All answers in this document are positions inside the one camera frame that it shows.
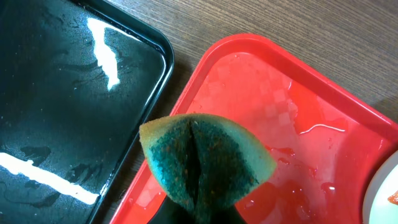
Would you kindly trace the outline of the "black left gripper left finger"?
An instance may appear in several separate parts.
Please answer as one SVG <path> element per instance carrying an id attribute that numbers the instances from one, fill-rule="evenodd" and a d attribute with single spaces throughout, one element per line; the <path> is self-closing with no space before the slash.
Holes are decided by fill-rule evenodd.
<path id="1" fill-rule="evenodd" d="M 194 222 L 183 207 L 166 197 L 148 224 L 191 224 Z"/>

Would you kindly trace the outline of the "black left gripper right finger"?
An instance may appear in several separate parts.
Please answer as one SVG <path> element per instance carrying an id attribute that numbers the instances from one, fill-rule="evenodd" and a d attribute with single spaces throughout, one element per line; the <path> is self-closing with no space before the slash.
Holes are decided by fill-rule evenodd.
<path id="1" fill-rule="evenodd" d="M 235 206 L 214 213 L 211 217 L 211 224 L 246 224 Z"/>

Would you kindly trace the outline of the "green yellow sponge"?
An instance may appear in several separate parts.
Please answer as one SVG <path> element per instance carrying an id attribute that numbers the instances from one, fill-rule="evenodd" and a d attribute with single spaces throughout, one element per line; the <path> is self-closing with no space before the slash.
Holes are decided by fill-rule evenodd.
<path id="1" fill-rule="evenodd" d="M 255 135 L 212 114 L 149 121 L 139 127 L 139 141 L 155 180 L 196 223 L 231 208 L 276 168 Z"/>

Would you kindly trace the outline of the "white plate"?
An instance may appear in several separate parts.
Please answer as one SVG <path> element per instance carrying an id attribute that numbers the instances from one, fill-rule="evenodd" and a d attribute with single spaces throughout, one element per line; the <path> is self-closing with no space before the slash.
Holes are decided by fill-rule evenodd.
<path id="1" fill-rule="evenodd" d="M 364 224 L 397 224 L 397 160 L 390 158 L 375 173 L 363 202 Z"/>

